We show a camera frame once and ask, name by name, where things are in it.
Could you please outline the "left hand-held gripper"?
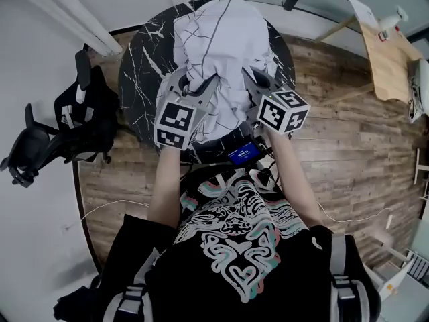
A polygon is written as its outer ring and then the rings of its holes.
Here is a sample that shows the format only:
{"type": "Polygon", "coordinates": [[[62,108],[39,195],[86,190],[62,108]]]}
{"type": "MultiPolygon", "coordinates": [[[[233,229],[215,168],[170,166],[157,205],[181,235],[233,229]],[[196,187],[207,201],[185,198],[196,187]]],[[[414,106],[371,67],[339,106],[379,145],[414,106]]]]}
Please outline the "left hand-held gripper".
{"type": "Polygon", "coordinates": [[[154,142],[157,145],[186,150],[210,113],[208,107],[219,84],[219,76],[204,80],[192,93],[185,72],[175,72],[161,96],[154,122],[154,142]]]}

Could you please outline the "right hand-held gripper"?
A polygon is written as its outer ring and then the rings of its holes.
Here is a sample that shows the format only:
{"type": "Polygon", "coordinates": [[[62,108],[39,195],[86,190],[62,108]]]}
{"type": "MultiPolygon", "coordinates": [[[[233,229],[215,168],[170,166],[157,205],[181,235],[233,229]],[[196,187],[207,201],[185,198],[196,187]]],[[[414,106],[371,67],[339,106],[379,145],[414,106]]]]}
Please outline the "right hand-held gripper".
{"type": "Polygon", "coordinates": [[[250,122],[258,122],[278,134],[302,128],[310,105],[295,90],[257,68],[242,73],[251,101],[246,112],[250,122]]]}

